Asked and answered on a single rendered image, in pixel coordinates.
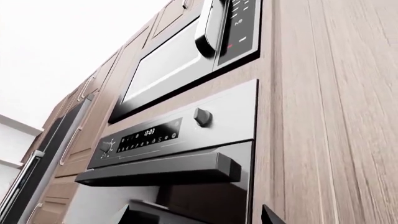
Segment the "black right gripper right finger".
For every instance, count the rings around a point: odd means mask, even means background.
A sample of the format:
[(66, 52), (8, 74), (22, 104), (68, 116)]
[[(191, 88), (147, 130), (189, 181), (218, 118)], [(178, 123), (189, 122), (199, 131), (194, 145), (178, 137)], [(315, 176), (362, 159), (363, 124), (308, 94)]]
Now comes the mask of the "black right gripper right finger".
[(286, 224), (283, 219), (281, 219), (273, 210), (271, 210), (267, 205), (262, 205), (261, 214), (262, 224)]

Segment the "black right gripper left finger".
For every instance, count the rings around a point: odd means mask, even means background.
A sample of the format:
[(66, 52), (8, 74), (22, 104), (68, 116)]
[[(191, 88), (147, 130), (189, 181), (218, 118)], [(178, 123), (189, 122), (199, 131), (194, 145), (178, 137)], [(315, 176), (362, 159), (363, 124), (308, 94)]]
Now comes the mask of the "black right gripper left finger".
[(105, 221), (104, 224), (124, 224), (129, 213), (129, 205), (126, 204), (120, 208), (114, 215)]

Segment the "oven knob with symbols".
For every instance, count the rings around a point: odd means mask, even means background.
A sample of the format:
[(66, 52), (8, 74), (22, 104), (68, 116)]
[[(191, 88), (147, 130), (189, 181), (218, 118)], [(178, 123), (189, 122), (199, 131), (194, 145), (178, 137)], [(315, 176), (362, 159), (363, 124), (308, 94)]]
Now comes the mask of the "oven knob with symbols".
[(98, 150), (100, 151), (101, 156), (107, 156), (108, 153), (112, 151), (112, 147), (115, 143), (116, 141), (114, 139), (101, 140), (98, 146)]

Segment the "black oven clock display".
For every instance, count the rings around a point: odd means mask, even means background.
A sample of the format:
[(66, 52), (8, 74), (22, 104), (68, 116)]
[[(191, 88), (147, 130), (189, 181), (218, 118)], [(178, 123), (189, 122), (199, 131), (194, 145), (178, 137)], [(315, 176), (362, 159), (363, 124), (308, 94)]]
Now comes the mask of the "black oven clock display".
[(175, 119), (168, 123), (159, 124), (146, 130), (130, 134), (121, 138), (119, 146), (116, 150), (117, 153), (130, 151), (140, 147), (145, 147), (151, 144), (168, 141), (178, 138), (182, 119)]

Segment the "round grey oven knob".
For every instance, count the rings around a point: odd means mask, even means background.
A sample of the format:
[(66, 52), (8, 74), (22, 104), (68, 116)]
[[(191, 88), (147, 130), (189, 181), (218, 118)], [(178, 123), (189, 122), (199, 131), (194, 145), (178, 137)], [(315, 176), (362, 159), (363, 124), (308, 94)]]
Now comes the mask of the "round grey oven knob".
[(213, 115), (207, 110), (196, 108), (193, 115), (193, 119), (200, 127), (208, 128), (212, 123)]

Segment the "steel oven control panel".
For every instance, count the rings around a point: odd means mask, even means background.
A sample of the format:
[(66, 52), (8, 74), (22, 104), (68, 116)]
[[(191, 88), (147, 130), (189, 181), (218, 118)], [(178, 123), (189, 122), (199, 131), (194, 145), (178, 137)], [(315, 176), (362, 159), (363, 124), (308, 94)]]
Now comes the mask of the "steel oven control panel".
[[(257, 86), (258, 81), (251, 80), (149, 121), (105, 136), (101, 140), (114, 139), (116, 141), (112, 151), (107, 156), (101, 156), (98, 144), (87, 168), (98, 169), (253, 140), (256, 123)], [(207, 110), (213, 115), (212, 123), (208, 128), (200, 127), (193, 119), (196, 108)], [(124, 136), (179, 118), (183, 119), (178, 138), (130, 151), (116, 152), (121, 138)]]

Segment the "black steel refrigerator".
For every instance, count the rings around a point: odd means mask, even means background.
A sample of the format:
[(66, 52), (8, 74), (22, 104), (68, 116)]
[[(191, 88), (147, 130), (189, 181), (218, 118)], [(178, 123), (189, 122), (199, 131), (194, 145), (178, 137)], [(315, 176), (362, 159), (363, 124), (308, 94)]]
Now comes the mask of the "black steel refrigerator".
[(79, 127), (94, 98), (94, 94), (88, 95), (72, 110), (55, 120), (42, 143), (35, 150), (42, 151), (45, 154), (34, 167), (27, 181), (24, 182), (23, 188), (4, 220), (4, 224), (26, 223), (49, 183), (73, 132)]

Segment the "built-in steel microwave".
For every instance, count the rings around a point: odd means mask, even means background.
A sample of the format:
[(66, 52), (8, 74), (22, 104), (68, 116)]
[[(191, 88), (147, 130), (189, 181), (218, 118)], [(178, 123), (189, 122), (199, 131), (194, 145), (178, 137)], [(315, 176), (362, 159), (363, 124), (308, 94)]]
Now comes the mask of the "built-in steel microwave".
[(218, 67), (221, 35), (216, 54), (210, 58), (204, 57), (195, 45), (195, 31), (203, 2), (170, 0), (161, 9), (143, 48), (132, 62), (127, 82), (122, 85), (109, 123), (122, 121), (259, 57), (261, 15), (256, 52), (235, 63)]

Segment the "black microwave control panel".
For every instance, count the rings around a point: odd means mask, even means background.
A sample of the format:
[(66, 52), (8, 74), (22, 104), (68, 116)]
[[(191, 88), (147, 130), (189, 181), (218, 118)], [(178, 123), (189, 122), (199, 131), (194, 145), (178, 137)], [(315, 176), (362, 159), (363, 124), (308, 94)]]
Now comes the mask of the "black microwave control panel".
[(224, 26), (218, 67), (224, 67), (256, 52), (262, 0), (230, 0)]

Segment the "wooden kitchen cabinet wall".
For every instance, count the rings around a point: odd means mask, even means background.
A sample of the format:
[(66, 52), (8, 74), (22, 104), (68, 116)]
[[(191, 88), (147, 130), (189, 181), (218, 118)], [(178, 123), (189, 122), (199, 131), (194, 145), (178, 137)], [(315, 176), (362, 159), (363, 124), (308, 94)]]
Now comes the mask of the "wooden kitchen cabinet wall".
[(30, 224), (63, 224), (105, 136), (251, 80), (248, 224), (264, 204), (286, 224), (398, 224), (398, 0), (262, 0), (257, 59), (111, 124), (159, 12), (98, 70), (103, 86)]

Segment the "white wall shelf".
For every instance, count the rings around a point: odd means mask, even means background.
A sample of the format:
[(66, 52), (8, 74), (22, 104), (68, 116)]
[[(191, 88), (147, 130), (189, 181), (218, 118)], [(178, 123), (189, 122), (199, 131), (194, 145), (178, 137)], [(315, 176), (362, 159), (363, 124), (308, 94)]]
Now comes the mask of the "white wall shelf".
[(0, 114), (0, 177), (16, 177), (28, 148), (43, 132)]

